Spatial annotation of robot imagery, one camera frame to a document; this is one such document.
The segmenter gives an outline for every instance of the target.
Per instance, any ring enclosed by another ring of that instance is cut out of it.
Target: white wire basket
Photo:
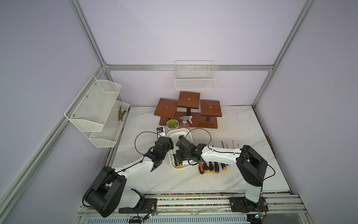
[[[175,61],[176,90],[213,90],[214,61]]]
[[[89,140],[97,147],[114,147],[119,133],[121,132],[123,122],[126,118],[127,112],[123,115],[123,120],[118,121],[118,111],[119,109],[128,111],[129,104],[116,100],[113,104],[113,108],[111,109],[107,122],[104,124],[101,132],[92,132],[89,136]]]
[[[117,83],[94,79],[86,96],[68,118],[82,132],[102,131],[121,89]]]
[[[88,82],[91,81],[93,84],[79,105],[74,110],[70,106],[65,117],[97,148],[111,148],[118,140],[129,104],[117,100],[121,85],[94,76]],[[118,120],[120,109],[121,113],[126,112]]]

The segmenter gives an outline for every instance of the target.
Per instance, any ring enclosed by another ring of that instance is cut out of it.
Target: succulent
[[[167,127],[170,129],[174,129],[174,128],[178,127],[178,125],[179,125],[179,122],[175,119],[170,119],[167,123]]]

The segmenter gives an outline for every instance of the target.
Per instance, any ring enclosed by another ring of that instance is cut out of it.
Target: metal vent grille
[[[124,217],[89,217],[87,224],[102,224],[102,223],[128,223],[129,216]],[[143,223],[213,223],[213,224],[241,224],[250,223],[247,221],[246,215],[158,215],[153,216]]]

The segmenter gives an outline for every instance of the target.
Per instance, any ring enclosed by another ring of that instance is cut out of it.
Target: small black device
[[[163,132],[164,132],[164,131],[163,131],[163,127],[157,128],[157,133],[158,133],[158,134],[163,133]]]

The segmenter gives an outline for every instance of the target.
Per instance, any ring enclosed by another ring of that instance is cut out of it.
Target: pink spray nozzle
[[[183,116],[183,117],[179,117],[180,119],[183,120],[183,123],[186,124],[187,123],[187,120],[192,124],[192,118],[193,116]]]

